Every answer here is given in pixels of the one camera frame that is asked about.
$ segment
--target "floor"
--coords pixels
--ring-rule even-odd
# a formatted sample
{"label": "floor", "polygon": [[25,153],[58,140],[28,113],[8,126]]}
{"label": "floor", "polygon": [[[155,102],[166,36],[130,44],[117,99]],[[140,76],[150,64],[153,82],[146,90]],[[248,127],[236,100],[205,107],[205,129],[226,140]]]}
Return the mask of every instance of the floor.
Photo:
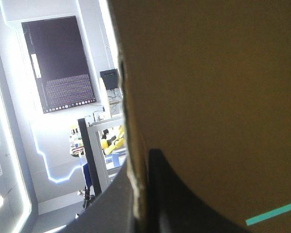
{"label": "floor", "polygon": [[83,210],[83,202],[42,214],[37,219],[32,233],[44,233],[71,222]]}

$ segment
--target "white wall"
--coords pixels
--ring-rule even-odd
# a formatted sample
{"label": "white wall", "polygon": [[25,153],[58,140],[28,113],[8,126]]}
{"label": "white wall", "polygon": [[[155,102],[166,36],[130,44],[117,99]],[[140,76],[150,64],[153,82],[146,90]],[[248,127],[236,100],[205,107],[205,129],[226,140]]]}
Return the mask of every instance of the white wall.
{"label": "white wall", "polygon": [[79,164],[69,155],[70,125],[78,118],[99,110],[100,103],[42,114],[29,56],[20,23],[43,18],[76,15],[92,81],[97,95],[97,76],[113,68],[108,40],[98,0],[2,0],[0,10],[0,53],[11,91],[21,137],[38,202],[44,202],[84,187],[81,170],[69,181],[55,184],[48,180],[43,157],[37,153],[33,135],[46,154],[51,175],[59,178]]}

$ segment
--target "cyan light line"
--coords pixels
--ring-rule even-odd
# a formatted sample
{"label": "cyan light line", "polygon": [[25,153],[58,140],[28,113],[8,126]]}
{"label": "cyan light line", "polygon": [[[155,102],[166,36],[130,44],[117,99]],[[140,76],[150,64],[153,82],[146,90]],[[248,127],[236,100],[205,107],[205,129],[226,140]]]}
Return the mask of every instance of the cyan light line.
{"label": "cyan light line", "polygon": [[32,135],[33,135],[33,140],[34,140],[34,144],[35,144],[36,151],[37,151],[37,153],[38,153],[39,155],[41,155],[41,156],[43,157],[43,161],[44,161],[45,169],[46,169],[46,171],[47,171],[48,179],[49,179],[50,181],[53,181],[54,183],[61,183],[61,182],[64,182],[64,181],[68,181],[68,180],[70,179],[70,177],[72,176],[72,174],[74,173],[74,171],[75,171],[76,169],[82,167],[81,165],[77,165],[77,166],[73,167],[72,170],[70,171],[70,173],[69,173],[67,176],[65,176],[65,177],[61,177],[61,178],[57,178],[57,179],[54,178],[54,177],[52,177],[51,174],[50,174],[50,170],[49,170],[49,166],[48,166],[48,162],[47,162],[47,157],[46,157],[46,155],[44,154],[44,152],[40,150],[39,145],[38,145],[38,141],[37,141],[37,139],[36,139],[34,133],[32,133]]}
{"label": "cyan light line", "polygon": [[288,205],[282,206],[278,209],[274,209],[274,210],[271,210],[271,211],[266,212],[264,214],[249,218],[246,220],[246,224],[247,224],[247,226],[250,226],[250,225],[256,224],[258,222],[262,222],[264,220],[267,220],[269,218],[275,217],[277,215],[281,215],[281,214],[286,213],[288,211],[291,211],[291,204],[288,204]]}

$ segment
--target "metal frame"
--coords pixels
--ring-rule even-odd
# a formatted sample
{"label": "metal frame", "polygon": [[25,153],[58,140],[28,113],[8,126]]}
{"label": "metal frame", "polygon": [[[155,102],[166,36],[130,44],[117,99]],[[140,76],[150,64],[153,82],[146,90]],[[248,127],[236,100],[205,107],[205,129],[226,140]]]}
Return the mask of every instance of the metal frame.
{"label": "metal frame", "polygon": [[95,122],[92,126],[87,128],[102,192],[104,192],[109,186],[110,178],[106,168],[102,147],[100,145],[99,131],[123,124],[124,124],[123,116],[117,116],[107,120]]}

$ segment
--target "black curved edge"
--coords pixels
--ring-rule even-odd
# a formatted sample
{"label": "black curved edge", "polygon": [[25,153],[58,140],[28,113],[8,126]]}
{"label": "black curved edge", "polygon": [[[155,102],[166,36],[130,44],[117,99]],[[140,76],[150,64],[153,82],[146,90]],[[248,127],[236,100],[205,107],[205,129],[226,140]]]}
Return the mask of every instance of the black curved edge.
{"label": "black curved edge", "polygon": [[133,233],[132,188],[123,164],[107,190],[61,233]]}
{"label": "black curved edge", "polygon": [[161,150],[149,152],[150,232],[247,233],[199,199],[178,177]]}

